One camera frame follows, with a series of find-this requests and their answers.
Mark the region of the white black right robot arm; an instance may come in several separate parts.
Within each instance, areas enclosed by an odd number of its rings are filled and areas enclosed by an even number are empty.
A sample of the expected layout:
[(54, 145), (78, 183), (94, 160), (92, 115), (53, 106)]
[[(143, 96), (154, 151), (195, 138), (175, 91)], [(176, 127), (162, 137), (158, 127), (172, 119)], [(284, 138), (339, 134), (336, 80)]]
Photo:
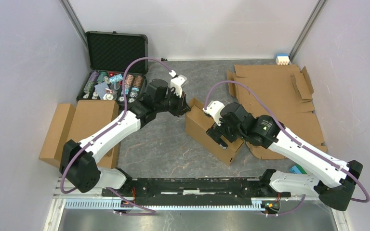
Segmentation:
[(224, 139), (237, 139), (271, 150), (294, 161), (306, 170), (304, 174), (285, 173), (267, 169), (259, 180), (264, 196), (275, 193), (317, 196), (325, 205), (346, 211), (354, 201), (353, 193), (363, 165), (334, 158), (299, 138), (289, 128), (269, 115), (254, 117), (239, 103), (224, 105), (212, 101), (203, 108), (214, 120), (207, 135), (221, 148), (228, 147)]

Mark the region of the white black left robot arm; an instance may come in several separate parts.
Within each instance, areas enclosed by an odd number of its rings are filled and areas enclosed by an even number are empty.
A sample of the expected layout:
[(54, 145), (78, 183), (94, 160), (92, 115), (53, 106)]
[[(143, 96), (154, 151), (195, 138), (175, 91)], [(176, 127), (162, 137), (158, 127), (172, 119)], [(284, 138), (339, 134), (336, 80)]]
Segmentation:
[(186, 102), (183, 75), (173, 77), (169, 83), (154, 79), (148, 83), (142, 97), (129, 103), (127, 110), (95, 134), (79, 142), (69, 140), (63, 147), (59, 171), (62, 174), (61, 192), (67, 194), (64, 182), (68, 180), (75, 189), (87, 193), (95, 186), (112, 188), (120, 196), (132, 191), (132, 183), (116, 168), (102, 168), (99, 161), (117, 144), (139, 131), (161, 112), (182, 116), (190, 111)]

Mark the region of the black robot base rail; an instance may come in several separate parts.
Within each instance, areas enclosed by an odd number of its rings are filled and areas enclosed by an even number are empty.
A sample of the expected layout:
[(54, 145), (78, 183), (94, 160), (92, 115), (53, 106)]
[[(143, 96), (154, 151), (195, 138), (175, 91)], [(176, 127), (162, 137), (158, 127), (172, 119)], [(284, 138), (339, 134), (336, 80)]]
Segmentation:
[(252, 198), (291, 196), (258, 178), (136, 178), (116, 190), (138, 205), (250, 205)]

